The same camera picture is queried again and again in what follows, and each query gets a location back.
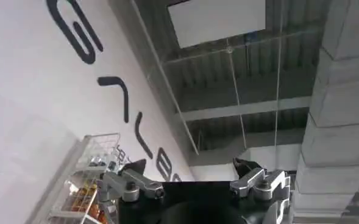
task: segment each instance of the robotic arm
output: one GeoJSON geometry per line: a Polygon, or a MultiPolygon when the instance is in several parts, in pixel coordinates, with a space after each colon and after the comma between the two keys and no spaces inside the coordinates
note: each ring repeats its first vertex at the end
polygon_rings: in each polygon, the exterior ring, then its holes
{"type": "Polygon", "coordinates": [[[290,177],[282,170],[267,175],[255,162],[234,165],[236,181],[158,182],[143,176],[145,160],[126,164],[101,175],[99,205],[111,224],[281,224],[290,177]]]}

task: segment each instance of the corrugated metal ceiling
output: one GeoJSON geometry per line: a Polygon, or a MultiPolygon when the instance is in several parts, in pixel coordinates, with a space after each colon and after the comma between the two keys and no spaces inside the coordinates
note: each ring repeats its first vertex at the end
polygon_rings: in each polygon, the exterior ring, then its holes
{"type": "MultiPolygon", "coordinates": [[[[180,49],[167,0],[136,1],[181,111],[227,107],[276,98],[281,40],[279,99],[310,96],[330,0],[266,0],[266,29],[180,49]],[[283,13],[282,33],[279,32],[283,13]],[[233,50],[230,55],[227,49],[233,50]]],[[[307,108],[279,111],[279,128],[303,128],[307,108]]],[[[231,138],[273,131],[275,112],[188,122],[193,138],[231,138]]]]}

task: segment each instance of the hanging wire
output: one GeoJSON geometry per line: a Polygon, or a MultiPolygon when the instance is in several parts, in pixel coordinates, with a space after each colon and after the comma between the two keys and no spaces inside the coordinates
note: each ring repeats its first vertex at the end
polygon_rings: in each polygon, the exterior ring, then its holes
{"type": "MultiPolygon", "coordinates": [[[[282,34],[282,27],[283,27],[283,0],[281,0],[281,17],[280,17],[280,28],[279,28],[279,33],[280,35],[282,34]]],[[[275,133],[274,133],[274,147],[275,147],[275,152],[277,153],[277,129],[278,129],[278,111],[279,111],[279,78],[280,78],[280,73],[281,73],[281,51],[282,51],[282,38],[279,39],[278,42],[278,70],[277,70],[277,94],[275,97],[275,101],[277,103],[277,108],[275,111],[275,133]]],[[[275,166],[278,167],[278,160],[275,160],[275,166]]]]}
{"type": "Polygon", "coordinates": [[[141,17],[139,8],[138,8],[138,6],[137,6],[137,4],[136,4],[136,2],[135,2],[134,0],[132,0],[132,6],[133,6],[133,9],[134,9],[135,13],[137,14],[137,17],[138,17],[138,20],[139,20],[139,22],[140,22],[140,25],[141,25],[141,27],[143,28],[143,32],[144,32],[144,34],[145,34],[145,36],[146,36],[146,38],[147,38],[148,45],[149,45],[149,47],[151,48],[151,51],[152,51],[152,53],[153,53],[153,55],[154,55],[154,58],[155,58],[155,61],[157,62],[158,69],[159,69],[159,71],[161,72],[161,74],[162,74],[162,76],[163,76],[163,80],[164,80],[165,83],[166,83],[166,86],[167,86],[167,88],[168,88],[169,95],[171,96],[172,101],[174,102],[174,105],[175,105],[175,107],[176,107],[176,109],[177,109],[177,111],[178,111],[178,113],[179,113],[180,120],[182,121],[183,125],[185,126],[185,130],[186,130],[186,133],[187,133],[187,135],[188,135],[188,137],[189,137],[189,139],[190,139],[191,145],[193,146],[193,149],[194,149],[195,153],[196,153],[197,155],[199,155],[197,146],[196,146],[196,144],[195,144],[195,142],[194,142],[194,140],[193,140],[193,137],[191,136],[191,133],[190,133],[189,128],[188,128],[188,126],[187,126],[187,124],[186,124],[185,118],[183,117],[182,111],[181,111],[180,108],[179,108],[178,101],[176,100],[175,95],[174,95],[174,92],[172,91],[172,88],[171,88],[171,85],[170,85],[169,80],[168,80],[168,78],[167,78],[166,72],[165,72],[165,70],[163,69],[163,63],[162,63],[161,60],[159,59],[159,56],[158,56],[158,54],[157,54],[157,51],[156,51],[156,49],[155,49],[155,47],[154,47],[154,44],[153,44],[153,42],[152,42],[152,39],[151,39],[151,37],[150,37],[149,34],[148,34],[147,27],[146,27],[146,25],[145,25],[145,23],[144,23],[144,21],[143,21],[143,18],[141,17]]]}
{"type": "MultiPolygon", "coordinates": [[[[303,35],[303,34],[306,34],[306,33],[316,33],[316,32],[321,32],[321,31],[322,31],[321,27],[314,27],[314,28],[311,28],[311,29],[308,29],[308,30],[300,30],[300,31],[289,33],[289,34],[286,34],[286,35],[282,35],[282,33],[280,33],[280,35],[277,36],[277,37],[271,37],[271,38],[267,38],[267,39],[264,39],[264,40],[246,42],[244,44],[238,44],[238,45],[234,45],[234,46],[231,46],[231,47],[234,50],[235,49],[241,49],[241,48],[249,47],[249,46],[255,45],[255,44],[262,44],[262,43],[272,42],[272,41],[275,41],[275,40],[281,40],[282,38],[295,37],[295,36],[303,35]]],[[[191,60],[191,59],[194,59],[194,58],[199,58],[199,57],[203,57],[203,56],[207,56],[207,55],[211,55],[211,54],[217,54],[217,53],[225,52],[226,50],[227,49],[213,50],[213,51],[202,53],[202,54],[196,54],[196,55],[192,55],[192,56],[172,59],[172,60],[168,60],[168,61],[163,61],[163,63],[165,65],[172,64],[172,63],[179,63],[179,62],[184,61],[184,60],[191,60]]]]}
{"type": "MultiPolygon", "coordinates": [[[[233,85],[235,86],[235,93],[236,93],[236,101],[238,103],[238,110],[240,107],[240,99],[239,99],[239,92],[238,92],[238,86],[236,84],[236,75],[235,75],[235,67],[233,64],[233,58],[232,58],[232,54],[233,54],[233,48],[230,47],[229,45],[229,39],[227,38],[227,53],[229,55],[229,62],[230,62],[230,68],[231,68],[231,72],[232,72],[232,78],[233,78],[233,85]]],[[[240,124],[241,124],[241,132],[243,134],[243,142],[244,142],[244,151],[247,150],[247,141],[246,141],[246,134],[244,132],[244,124],[243,124],[243,118],[241,117],[241,114],[239,113],[239,118],[240,118],[240,124]]]]}

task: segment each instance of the concrete column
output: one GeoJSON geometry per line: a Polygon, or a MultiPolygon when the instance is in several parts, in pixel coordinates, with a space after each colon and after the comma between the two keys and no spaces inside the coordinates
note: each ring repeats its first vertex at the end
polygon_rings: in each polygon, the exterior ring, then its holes
{"type": "Polygon", "coordinates": [[[359,190],[359,1],[331,3],[319,60],[295,217],[339,217],[359,190]]]}

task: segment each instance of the wire shelf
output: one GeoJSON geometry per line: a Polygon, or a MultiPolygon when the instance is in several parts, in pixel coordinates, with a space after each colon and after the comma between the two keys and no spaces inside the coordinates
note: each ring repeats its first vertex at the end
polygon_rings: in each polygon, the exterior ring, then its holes
{"type": "Polygon", "coordinates": [[[87,136],[86,139],[88,142],[86,147],[81,149],[82,156],[77,159],[47,219],[41,224],[106,223],[96,199],[96,181],[108,168],[110,161],[117,165],[123,161],[118,148],[120,134],[87,136]]]}

